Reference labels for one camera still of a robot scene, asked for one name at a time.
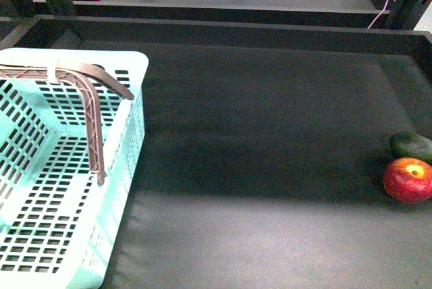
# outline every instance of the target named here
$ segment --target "basket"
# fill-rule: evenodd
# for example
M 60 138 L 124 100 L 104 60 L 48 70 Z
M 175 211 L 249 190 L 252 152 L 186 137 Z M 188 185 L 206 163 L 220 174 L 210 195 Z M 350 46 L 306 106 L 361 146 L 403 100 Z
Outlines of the basket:
M 0 73 L 5 61 L 26 69 L 0 78 L 0 284 L 99 288 L 144 140 L 149 61 L 137 52 L 6 49 Z M 89 67 L 101 75 L 80 72 Z M 28 80 L 32 72 L 44 78 Z

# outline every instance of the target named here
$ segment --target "basket hole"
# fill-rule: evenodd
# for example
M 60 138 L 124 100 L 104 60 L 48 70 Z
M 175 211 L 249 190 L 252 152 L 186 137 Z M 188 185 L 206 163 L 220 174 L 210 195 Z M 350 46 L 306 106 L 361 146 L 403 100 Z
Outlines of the basket hole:
M 15 265 L 7 265 L 4 264 L 1 266 L 1 271 L 13 271 L 14 270 Z
M 21 272 L 30 272 L 30 271 L 32 271 L 32 267 L 30 265 L 20 265 L 18 267 L 18 271 L 21 271 Z
M 20 230 L 19 235 L 29 236 L 32 234 L 32 230 Z
M 28 232 L 29 234 L 21 234 L 21 232 L 20 232 L 20 235 L 31 235 L 31 233 L 32 233 L 31 230 L 26 230 L 25 232 Z M 19 237 L 15 240 L 15 243 L 18 243 L 18 244 L 25 244 L 27 242 L 28 242 L 28 238 L 23 238 L 23 237 Z
M 23 262 L 35 262 L 36 261 L 36 257 L 23 257 L 22 261 Z
M 34 232 L 35 236 L 46 236 L 48 234 L 48 231 L 46 230 L 37 230 Z
M 36 267 L 36 272 L 48 272 L 49 267 Z
M 43 250 L 44 254 L 55 254 L 56 251 L 56 248 L 46 248 L 45 250 Z
M 24 250 L 24 247 L 22 247 L 22 246 L 13 246 L 12 248 L 11 248 L 11 252 L 14 252 L 14 253 L 20 253 L 20 252 L 22 252 Z
M 29 247 L 27 248 L 27 253 L 39 253 L 40 250 L 39 247 Z
M 64 232 L 56 232 L 56 231 L 51 232 L 52 237 L 62 237 L 63 234 L 64 234 Z
M 52 257 L 41 257 L 39 263 L 51 263 L 53 261 Z
M 8 255 L 6 257 L 6 261 L 16 262 L 16 261 L 18 261 L 19 258 L 20 258 L 19 255 Z

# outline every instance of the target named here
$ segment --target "brown basket handle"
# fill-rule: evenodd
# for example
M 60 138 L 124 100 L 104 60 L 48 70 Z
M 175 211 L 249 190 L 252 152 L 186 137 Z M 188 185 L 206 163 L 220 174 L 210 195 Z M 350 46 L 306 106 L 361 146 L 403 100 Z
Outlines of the brown basket handle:
M 19 61 L 11 57 L 1 58 L 0 79 L 63 82 L 78 89 L 84 106 L 89 168 L 91 172 L 98 174 L 98 184 L 104 184 L 101 104 L 97 91 L 89 78 L 101 83 L 123 99 L 133 100 L 134 95 L 105 70 L 95 65 L 60 59 L 55 68 L 50 71 L 49 68 L 18 65 Z

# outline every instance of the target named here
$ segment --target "dark green avocado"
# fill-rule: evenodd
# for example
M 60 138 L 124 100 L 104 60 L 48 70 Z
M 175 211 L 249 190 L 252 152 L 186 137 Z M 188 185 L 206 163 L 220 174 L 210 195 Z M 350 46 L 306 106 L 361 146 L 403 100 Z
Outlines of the dark green avocado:
M 413 157 L 432 164 L 432 140 L 415 132 L 398 132 L 392 135 L 390 147 L 395 157 Z

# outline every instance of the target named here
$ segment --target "white object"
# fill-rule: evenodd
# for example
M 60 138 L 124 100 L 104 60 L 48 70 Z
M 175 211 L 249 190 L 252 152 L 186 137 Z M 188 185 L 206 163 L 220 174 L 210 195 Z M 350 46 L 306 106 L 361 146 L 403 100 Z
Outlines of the white object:
M 144 139 L 137 52 L 6 49 L 51 68 L 67 57 L 103 66 L 135 99 L 99 83 L 105 183 L 88 170 L 79 93 L 65 84 L 0 80 L 0 282 L 14 288 L 99 288 Z

